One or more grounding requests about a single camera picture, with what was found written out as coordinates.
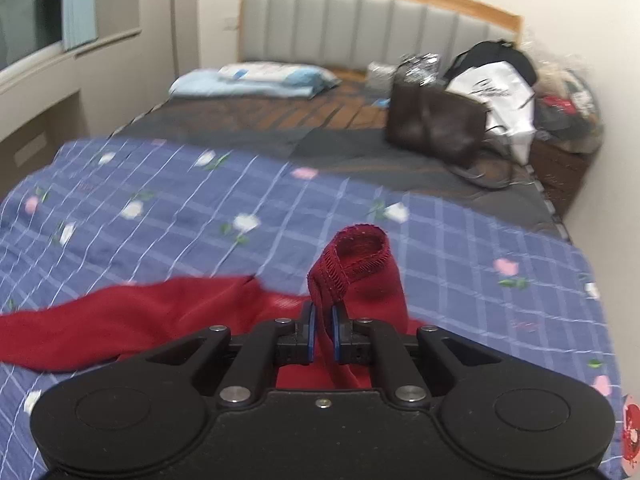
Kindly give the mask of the red knit sweater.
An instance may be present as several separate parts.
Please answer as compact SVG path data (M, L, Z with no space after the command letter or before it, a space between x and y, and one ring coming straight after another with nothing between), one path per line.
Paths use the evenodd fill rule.
M398 333L419 327L409 316L398 266L386 233L373 224L337 232L307 276L317 308L314 360L288 365L283 389L358 389L371 385L361 365L338 365L330 338L331 309L375 318ZM224 325L245 334L274 318L297 318L304 297L266 289L251 275L171 278L152 285L118 285L41 311L2 315L1 359L38 372L70 372Z

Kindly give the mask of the clear bag of clothes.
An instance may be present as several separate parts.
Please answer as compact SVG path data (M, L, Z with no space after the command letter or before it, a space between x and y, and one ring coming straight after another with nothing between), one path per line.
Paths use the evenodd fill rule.
M540 140L560 150L590 155L604 138L598 100L582 76L556 63L538 70L534 126Z

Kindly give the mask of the dark brown leather handbag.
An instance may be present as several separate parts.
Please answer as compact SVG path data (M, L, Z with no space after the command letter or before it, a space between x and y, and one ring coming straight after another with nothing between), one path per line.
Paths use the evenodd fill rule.
M487 108L434 84L408 81L399 66L390 90L384 138L447 165L469 168L485 139Z

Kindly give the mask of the blue floral checked quilt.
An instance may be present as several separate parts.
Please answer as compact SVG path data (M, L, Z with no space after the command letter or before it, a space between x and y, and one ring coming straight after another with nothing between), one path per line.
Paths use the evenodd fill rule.
M175 275L254 274L295 294L334 234L364 222L390 238L414 318L580 379L623 413L577 248L440 198L242 151L65 144L2 200L1 307L38 310Z

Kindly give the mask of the brown bamboo sleeping mat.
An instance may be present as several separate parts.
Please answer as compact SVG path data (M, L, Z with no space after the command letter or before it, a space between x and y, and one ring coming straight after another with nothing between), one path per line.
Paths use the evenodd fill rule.
M386 123L386 105L368 90L362 75L341 73L342 83L306 99L232 96L172 99L169 108L189 127L226 131L296 128L369 129Z

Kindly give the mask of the light blue folded pillow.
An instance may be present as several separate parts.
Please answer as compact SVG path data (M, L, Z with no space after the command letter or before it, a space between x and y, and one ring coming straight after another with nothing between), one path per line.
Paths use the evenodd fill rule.
M317 65L247 62L192 70L171 85L169 95L194 99L265 96L310 100L341 83L341 78Z

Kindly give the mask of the dark wooden nightstand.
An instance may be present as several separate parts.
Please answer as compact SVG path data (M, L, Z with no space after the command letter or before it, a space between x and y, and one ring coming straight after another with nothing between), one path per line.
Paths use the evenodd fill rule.
M561 218L573 205L592 161L593 154L570 153L548 142L533 140L529 165Z

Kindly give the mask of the silver foil package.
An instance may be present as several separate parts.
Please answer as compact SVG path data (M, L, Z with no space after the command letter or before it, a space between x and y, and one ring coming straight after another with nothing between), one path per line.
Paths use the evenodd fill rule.
M398 65L397 77L407 84L429 86L438 81L440 56L423 53L406 56Z

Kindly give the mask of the white tote bag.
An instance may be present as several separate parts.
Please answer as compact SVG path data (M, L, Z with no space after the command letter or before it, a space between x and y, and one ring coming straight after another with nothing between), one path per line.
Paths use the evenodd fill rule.
M529 160L534 140L535 93L508 62L472 67L455 76L446 90L483 103L488 109L486 133L506 141L521 165Z

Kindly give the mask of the red white round object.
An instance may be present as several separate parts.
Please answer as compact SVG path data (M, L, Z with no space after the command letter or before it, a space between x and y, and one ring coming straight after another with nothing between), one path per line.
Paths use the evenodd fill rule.
M640 408L628 394L623 405L622 468L626 478L639 472Z

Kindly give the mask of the grey padded wooden headboard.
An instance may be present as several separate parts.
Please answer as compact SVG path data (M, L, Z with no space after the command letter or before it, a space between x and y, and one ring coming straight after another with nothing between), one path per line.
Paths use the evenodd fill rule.
M518 44L523 20L476 0L240 0L241 61L304 63L353 77L434 53L446 70L485 40Z

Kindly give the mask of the black backpack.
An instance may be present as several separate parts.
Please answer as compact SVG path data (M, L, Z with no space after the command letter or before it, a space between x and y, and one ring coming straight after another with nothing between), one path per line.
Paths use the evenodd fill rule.
M510 64L531 87L536 84L538 75L532 61L514 47L513 42L506 40L481 41L471 49L460 53L442 79L450 82L470 68L499 62Z

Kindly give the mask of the light blue curtain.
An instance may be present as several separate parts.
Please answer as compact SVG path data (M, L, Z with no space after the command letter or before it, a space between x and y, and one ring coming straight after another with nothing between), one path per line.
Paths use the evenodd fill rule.
M63 49L74 50L96 38L96 0L62 0Z

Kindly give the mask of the window with white frame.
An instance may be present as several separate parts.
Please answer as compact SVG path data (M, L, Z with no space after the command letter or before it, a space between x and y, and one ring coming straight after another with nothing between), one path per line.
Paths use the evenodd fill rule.
M62 0L1 0L0 11L2 70L62 40Z

